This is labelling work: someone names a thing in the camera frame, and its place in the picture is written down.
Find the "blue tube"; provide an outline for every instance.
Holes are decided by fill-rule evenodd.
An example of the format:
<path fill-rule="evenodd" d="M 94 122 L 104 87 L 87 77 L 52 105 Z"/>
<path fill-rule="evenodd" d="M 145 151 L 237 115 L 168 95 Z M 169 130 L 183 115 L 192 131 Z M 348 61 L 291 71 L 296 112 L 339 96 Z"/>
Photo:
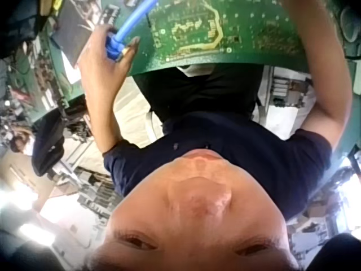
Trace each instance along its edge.
<path fill-rule="evenodd" d="M 158 0 L 144 0 L 137 9 L 130 15 L 125 21 L 118 33 L 107 40 L 108 57 L 116 60 L 121 51 L 124 49 L 122 44 L 123 39 L 129 34 L 129 32 L 139 23 L 141 18 L 148 12 L 150 12 Z"/>

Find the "nose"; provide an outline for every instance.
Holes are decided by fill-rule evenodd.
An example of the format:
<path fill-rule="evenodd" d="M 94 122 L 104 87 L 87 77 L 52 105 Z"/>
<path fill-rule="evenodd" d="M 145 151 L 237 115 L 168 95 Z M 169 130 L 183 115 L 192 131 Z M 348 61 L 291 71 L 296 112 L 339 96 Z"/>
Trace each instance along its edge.
<path fill-rule="evenodd" d="M 173 183 L 170 201 L 174 215 L 183 218 L 221 219 L 231 201 L 227 185 L 196 177 Z"/>

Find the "lip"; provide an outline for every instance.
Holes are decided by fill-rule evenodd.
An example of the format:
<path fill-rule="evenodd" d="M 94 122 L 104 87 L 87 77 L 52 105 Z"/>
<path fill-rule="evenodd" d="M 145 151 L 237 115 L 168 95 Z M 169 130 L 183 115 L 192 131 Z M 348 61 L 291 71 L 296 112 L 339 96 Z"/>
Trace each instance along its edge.
<path fill-rule="evenodd" d="M 221 157 L 218 153 L 211 151 L 211 150 L 206 150 L 206 149 L 189 151 L 186 154 L 184 154 L 182 157 L 188 158 L 188 159 L 204 158 L 206 160 L 222 160 L 223 159 L 223 157 Z"/>

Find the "green circuit board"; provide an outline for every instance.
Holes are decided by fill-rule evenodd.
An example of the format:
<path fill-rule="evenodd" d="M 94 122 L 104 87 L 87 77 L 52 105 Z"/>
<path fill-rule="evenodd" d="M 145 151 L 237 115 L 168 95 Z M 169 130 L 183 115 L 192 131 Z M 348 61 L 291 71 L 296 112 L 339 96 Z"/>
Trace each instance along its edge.
<path fill-rule="evenodd" d="M 120 7 L 119 28 L 134 11 L 123 1 L 103 0 L 102 8 Z M 361 53 L 361 39 L 347 42 L 341 33 L 344 8 L 325 0 L 346 55 Z M 260 63 L 307 71 L 296 27 L 277 0 L 159 0 L 129 35 L 142 38 L 131 74 L 195 63 Z"/>

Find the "fingernail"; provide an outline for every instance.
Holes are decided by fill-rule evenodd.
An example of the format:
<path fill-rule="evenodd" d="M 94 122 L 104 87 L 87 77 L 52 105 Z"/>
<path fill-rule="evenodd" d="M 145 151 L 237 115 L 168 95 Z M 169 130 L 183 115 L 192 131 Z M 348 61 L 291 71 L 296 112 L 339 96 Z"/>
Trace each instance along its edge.
<path fill-rule="evenodd" d="M 129 46 L 135 46 L 138 45 L 140 43 L 140 37 L 134 37 L 130 42 L 129 42 Z"/>

